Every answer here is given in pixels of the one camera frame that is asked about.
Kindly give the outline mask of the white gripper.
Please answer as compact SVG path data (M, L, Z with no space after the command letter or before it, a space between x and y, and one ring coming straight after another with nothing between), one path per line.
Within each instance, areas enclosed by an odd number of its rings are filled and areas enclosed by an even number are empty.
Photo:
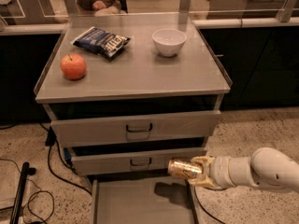
M198 156L191 159L191 163L202 167L203 169L209 168L209 177L206 175L198 176L189 179L190 185L195 187L202 187L212 189L217 188L230 188L233 185L229 175L229 156Z

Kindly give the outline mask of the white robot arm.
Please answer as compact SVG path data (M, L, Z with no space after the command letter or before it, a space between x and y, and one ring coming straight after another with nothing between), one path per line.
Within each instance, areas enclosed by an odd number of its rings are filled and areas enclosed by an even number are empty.
M203 173L188 180L196 187L228 189L245 186L272 192L299 192L299 164L270 147L258 148L249 157L195 157L192 164L203 167Z

